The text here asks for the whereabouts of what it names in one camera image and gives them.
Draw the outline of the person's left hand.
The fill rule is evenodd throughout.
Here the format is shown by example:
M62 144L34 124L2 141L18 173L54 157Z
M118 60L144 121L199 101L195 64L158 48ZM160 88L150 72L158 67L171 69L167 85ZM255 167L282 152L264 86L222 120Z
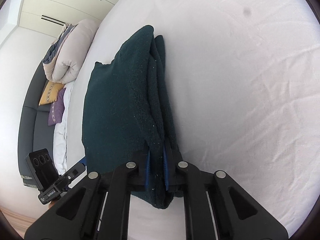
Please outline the person's left hand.
M57 200L53 200L49 203L48 208L50 209L52 206L55 205L55 203L57 202Z

